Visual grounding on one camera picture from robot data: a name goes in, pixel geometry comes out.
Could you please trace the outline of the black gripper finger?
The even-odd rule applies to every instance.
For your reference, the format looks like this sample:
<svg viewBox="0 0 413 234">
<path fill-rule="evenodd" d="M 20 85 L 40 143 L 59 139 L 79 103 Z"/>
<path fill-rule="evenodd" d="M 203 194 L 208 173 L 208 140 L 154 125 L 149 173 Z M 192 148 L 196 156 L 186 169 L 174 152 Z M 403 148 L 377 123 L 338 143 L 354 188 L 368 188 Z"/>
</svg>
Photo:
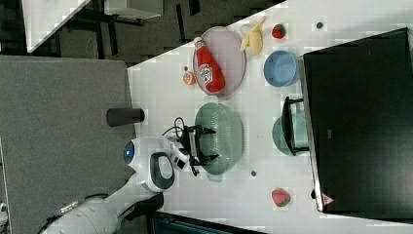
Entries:
<svg viewBox="0 0 413 234">
<path fill-rule="evenodd" d="M 214 159 L 218 157 L 218 154 L 214 155 L 202 155 L 198 157 L 194 157 L 191 161 L 192 166 L 206 166 L 208 163 L 211 163 Z"/>
<path fill-rule="evenodd" d="M 215 134 L 215 130 L 209 129 L 207 127 L 203 127 L 202 125 L 196 125 L 194 129 L 195 129 L 195 133 L 199 136 Z"/>
</svg>

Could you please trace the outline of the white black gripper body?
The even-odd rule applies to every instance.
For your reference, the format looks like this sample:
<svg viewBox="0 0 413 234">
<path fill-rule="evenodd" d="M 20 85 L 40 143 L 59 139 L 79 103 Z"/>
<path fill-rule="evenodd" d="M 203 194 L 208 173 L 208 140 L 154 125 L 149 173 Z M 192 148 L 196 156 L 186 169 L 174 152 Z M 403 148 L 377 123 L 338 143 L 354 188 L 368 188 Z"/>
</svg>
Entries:
<svg viewBox="0 0 413 234">
<path fill-rule="evenodd" d="M 171 147 L 169 157 L 172 166 L 179 172 L 182 172 L 187 166 L 192 172 L 196 172 L 196 166 L 191 165 L 192 159 L 197 156 L 194 127 L 170 127 L 165 131 L 165 137 L 169 140 Z"/>
</svg>

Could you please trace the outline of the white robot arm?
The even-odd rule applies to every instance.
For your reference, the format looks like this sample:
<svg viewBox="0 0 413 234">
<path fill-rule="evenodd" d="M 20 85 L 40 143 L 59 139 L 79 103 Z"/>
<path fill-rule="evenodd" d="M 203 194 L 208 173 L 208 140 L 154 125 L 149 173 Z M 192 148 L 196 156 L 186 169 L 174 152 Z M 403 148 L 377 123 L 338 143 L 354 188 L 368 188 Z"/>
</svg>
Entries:
<svg viewBox="0 0 413 234">
<path fill-rule="evenodd" d="M 124 149 L 124 160 L 133 174 L 111 195 L 94 194 L 76 201 L 50 217 L 37 234 L 114 234 L 126 211 L 172 187 L 175 174 L 189 166 L 196 169 L 218 157 L 204 155 L 200 138 L 215 130 L 184 126 L 178 136 L 135 138 Z"/>
</svg>

